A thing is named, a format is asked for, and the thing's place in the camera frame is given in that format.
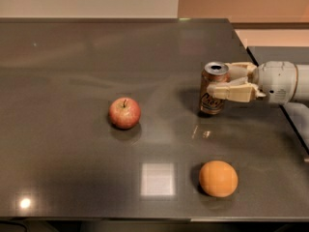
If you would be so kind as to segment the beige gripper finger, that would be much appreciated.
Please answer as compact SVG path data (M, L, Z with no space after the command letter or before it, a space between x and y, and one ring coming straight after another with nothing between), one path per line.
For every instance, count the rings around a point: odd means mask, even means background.
M229 75L231 80L235 80L241 77L251 78L253 72L257 69L257 66L251 62L235 62L227 63L229 68Z
M240 85L230 85L229 83L210 84L207 92L215 99L231 102L251 102L266 96L256 84L252 83Z

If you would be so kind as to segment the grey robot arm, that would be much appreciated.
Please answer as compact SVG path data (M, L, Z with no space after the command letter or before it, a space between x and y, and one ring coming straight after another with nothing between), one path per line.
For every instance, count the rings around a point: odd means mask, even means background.
M206 88L215 99L231 102L260 100L283 105L303 140L309 137L309 66L287 61L210 62L205 70L226 80L212 81Z

